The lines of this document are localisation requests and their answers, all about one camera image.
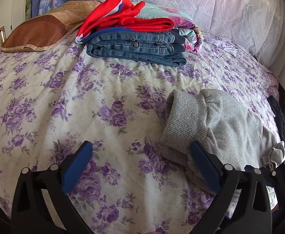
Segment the stack of clothes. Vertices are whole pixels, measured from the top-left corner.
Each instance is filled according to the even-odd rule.
[[[202,32],[192,19],[174,9],[130,0],[106,0],[81,25],[77,43],[87,54],[168,66],[186,64],[183,52],[198,52]]]

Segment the blue gripper pad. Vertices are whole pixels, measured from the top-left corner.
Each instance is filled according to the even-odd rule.
[[[70,166],[62,175],[62,191],[67,194],[72,191],[92,156],[92,144],[85,141],[76,151]]]
[[[190,153],[208,187],[218,193],[221,190],[220,173],[210,161],[207,153],[202,150],[197,142],[193,142],[190,146]]]

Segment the bed sheet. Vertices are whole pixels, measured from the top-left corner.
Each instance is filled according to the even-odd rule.
[[[75,35],[47,51],[0,51],[0,207],[7,216],[22,168],[45,170],[88,140],[94,154],[69,197],[94,232],[188,234],[213,197],[161,157],[165,100],[176,88],[228,92],[279,140],[266,100],[277,97],[278,82],[236,44],[205,35],[200,54],[185,53],[187,65],[173,68],[90,57]],[[52,207],[51,214],[61,226]]]

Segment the blue jeans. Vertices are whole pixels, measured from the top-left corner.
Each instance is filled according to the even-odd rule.
[[[93,37],[87,54],[93,57],[114,57],[173,67],[187,63],[183,54],[174,48],[175,36],[170,32],[142,33],[117,31]]]

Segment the pillow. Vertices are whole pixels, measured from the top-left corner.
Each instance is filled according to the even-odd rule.
[[[78,28],[100,2],[72,0],[20,24],[2,44],[6,53],[50,49]]]
[[[203,32],[243,46],[266,67],[279,57],[285,46],[284,0],[143,1],[185,12]]]

